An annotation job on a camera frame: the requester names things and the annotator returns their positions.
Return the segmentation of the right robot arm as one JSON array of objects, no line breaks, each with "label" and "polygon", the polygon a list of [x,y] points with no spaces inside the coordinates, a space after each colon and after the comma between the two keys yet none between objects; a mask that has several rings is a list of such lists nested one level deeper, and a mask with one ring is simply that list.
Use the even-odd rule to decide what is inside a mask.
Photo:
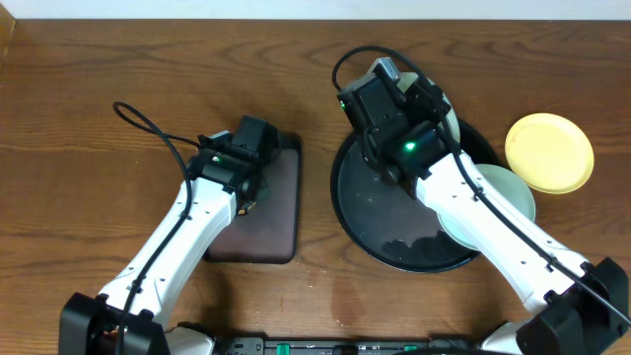
[{"label": "right robot arm", "polygon": [[412,127],[390,152],[413,198],[452,220],[500,271],[529,313],[482,340],[488,354],[600,354],[630,328],[629,285],[612,259],[597,265],[558,243],[493,187],[460,149],[456,116],[434,83],[396,75],[397,113]]}]

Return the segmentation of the yellow plate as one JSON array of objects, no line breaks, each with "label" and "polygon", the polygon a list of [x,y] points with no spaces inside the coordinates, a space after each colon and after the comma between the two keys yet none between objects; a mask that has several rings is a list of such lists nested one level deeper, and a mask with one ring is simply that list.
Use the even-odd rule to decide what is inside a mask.
[{"label": "yellow plate", "polygon": [[511,170],[533,189],[564,194],[582,187],[595,167],[593,146],[584,131],[553,113],[533,113],[513,124],[505,139]]}]

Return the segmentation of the green and orange sponge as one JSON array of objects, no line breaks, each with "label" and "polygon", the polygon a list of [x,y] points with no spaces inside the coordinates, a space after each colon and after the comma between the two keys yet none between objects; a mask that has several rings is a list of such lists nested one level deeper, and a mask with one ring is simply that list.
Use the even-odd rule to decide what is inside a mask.
[{"label": "green and orange sponge", "polygon": [[255,205],[256,205],[256,202],[255,202],[255,201],[248,201],[248,202],[245,202],[245,203],[241,206],[241,208],[240,208],[240,210],[239,210],[238,214],[239,214],[239,215],[247,215],[247,214],[250,212],[250,210],[251,210],[251,209],[252,209]]}]

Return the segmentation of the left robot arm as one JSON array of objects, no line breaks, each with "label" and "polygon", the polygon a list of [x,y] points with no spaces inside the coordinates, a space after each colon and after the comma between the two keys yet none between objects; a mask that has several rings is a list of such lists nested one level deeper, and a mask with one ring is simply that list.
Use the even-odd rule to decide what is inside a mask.
[{"label": "left robot arm", "polygon": [[254,161],[200,150],[168,214],[132,261],[98,296],[76,293],[63,307],[59,353],[212,353],[210,335],[168,323],[202,255],[255,198],[260,178]]}]

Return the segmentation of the light blue plate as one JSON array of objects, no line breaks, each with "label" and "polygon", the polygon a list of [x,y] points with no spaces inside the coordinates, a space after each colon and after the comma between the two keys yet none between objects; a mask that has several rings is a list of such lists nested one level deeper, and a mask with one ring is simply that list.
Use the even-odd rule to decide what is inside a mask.
[{"label": "light blue plate", "polygon": [[[526,183],[508,169],[490,164],[477,164],[476,168],[489,183],[511,202],[530,221],[535,221],[536,206],[534,197]],[[438,215],[443,230],[461,246],[476,250],[478,248],[460,231],[457,225],[447,217]]]},{"label": "light blue plate", "polygon": [[[396,84],[396,87],[405,93],[411,85],[416,81],[418,75],[413,72],[402,72],[400,74],[400,80]],[[450,128],[451,135],[453,139],[459,143],[460,142],[460,128],[457,120],[456,112],[452,103],[445,93],[442,93],[443,103],[447,105],[448,112],[446,113],[448,127]]]}]

